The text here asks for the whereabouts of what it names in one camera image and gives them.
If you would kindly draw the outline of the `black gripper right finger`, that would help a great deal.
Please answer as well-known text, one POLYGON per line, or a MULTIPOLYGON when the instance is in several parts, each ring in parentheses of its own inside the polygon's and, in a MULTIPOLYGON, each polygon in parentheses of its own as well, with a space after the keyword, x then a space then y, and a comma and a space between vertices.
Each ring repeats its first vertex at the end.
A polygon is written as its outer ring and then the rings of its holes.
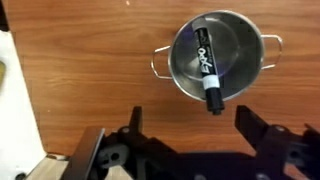
POLYGON ((269 125, 253 110, 238 105, 234 125, 253 149, 257 149, 269 125))

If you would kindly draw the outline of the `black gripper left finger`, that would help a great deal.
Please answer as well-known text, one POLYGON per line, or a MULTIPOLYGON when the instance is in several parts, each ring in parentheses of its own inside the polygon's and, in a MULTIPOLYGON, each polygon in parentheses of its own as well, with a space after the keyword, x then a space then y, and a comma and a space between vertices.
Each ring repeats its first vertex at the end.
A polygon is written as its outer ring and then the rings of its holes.
POLYGON ((131 118, 129 121, 129 129, 131 132, 140 133, 142 131, 142 127, 142 107, 135 106, 132 110, 131 118))

